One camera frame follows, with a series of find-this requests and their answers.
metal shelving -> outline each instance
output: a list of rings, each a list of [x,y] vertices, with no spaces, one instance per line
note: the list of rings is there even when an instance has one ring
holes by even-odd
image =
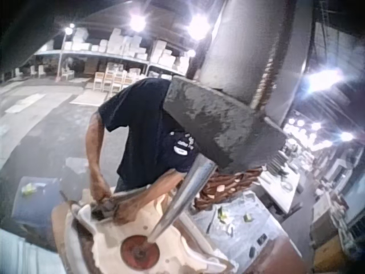
[[[52,55],[52,54],[60,54],[60,53],[61,53],[61,50],[47,50],[47,51],[37,51],[34,55]],[[166,67],[166,66],[163,66],[160,64],[151,63],[146,60],[118,55],[118,54],[101,53],[98,51],[89,51],[89,50],[63,50],[62,54],[77,54],[77,55],[89,55],[89,56],[96,56],[96,57],[116,58],[116,59],[121,59],[121,60],[125,60],[125,61],[131,61],[131,62],[136,62],[136,63],[140,63],[143,65],[147,65],[147,73],[148,73],[148,70],[150,67],[157,67],[159,69],[166,70],[166,71],[172,72],[174,74],[185,76],[185,74],[183,74],[177,70],[174,70],[170,67]]]

concrete floor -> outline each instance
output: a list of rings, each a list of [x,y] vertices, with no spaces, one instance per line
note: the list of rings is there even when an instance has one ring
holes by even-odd
[[[80,95],[86,83],[55,84],[51,79],[29,79],[9,88],[0,87],[0,227],[29,241],[47,246],[42,237],[33,239],[11,219],[18,184],[24,176],[58,178],[60,188],[69,199],[78,200],[82,189],[88,187],[84,138],[91,114],[96,107],[70,104]],[[46,94],[16,114],[5,111],[36,93]],[[116,169],[124,152],[127,128],[106,133],[102,150],[103,175],[111,186],[117,182]],[[283,223],[310,267],[313,251],[309,246],[311,207],[314,203],[311,184],[295,197],[294,203],[304,207]]]

white workbench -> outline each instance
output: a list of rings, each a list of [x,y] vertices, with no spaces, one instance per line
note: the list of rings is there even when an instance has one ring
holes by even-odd
[[[293,189],[289,192],[282,188],[281,177],[279,175],[274,176],[269,171],[264,171],[258,178],[262,188],[272,198],[275,204],[284,212],[288,213],[291,204],[294,199],[295,190],[297,189],[300,174],[296,174],[291,168],[285,164],[286,172],[289,174],[283,178],[283,182],[288,182],[293,186]]]

ceiling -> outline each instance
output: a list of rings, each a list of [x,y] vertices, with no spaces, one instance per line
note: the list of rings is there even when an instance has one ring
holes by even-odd
[[[184,26],[196,13],[215,22],[224,0],[13,0],[1,3],[0,72],[21,66],[70,22],[95,29],[126,26],[129,12],[145,10],[145,34],[178,48],[192,45]]]
[[[365,143],[365,17],[363,1],[315,1],[315,30],[307,73],[340,69],[344,82],[309,94],[302,81],[293,109],[322,122],[328,134],[354,132]]]

bright light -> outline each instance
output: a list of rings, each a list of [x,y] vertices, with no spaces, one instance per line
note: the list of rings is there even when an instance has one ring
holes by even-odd
[[[324,147],[331,147],[332,145],[333,145],[333,143],[331,141],[328,141],[328,140],[323,141]]]
[[[146,18],[144,18],[141,15],[132,15],[131,16],[131,23],[129,23],[132,30],[137,31],[138,33],[140,31],[143,31],[146,27]]]
[[[295,139],[293,139],[293,138],[288,139],[287,142],[289,144],[296,144],[297,143],[297,141]]]
[[[343,132],[341,134],[341,139],[344,141],[344,142],[349,142],[351,140],[353,140],[354,136],[349,133],[349,132]]]
[[[194,50],[188,50],[188,57],[195,57],[196,52]]]
[[[298,120],[297,121],[297,125],[300,126],[300,127],[304,126],[304,124],[305,124],[305,122],[303,120]]]
[[[328,90],[334,84],[341,82],[343,76],[338,70],[323,70],[308,76],[309,91]]]
[[[195,40],[202,40],[210,29],[208,20],[203,15],[196,15],[193,17],[188,27],[188,33]]]
[[[71,35],[73,32],[74,32],[74,30],[70,27],[64,28],[64,33],[66,33],[66,35]]]
[[[319,130],[321,129],[321,123],[313,123],[312,124],[312,130]]]

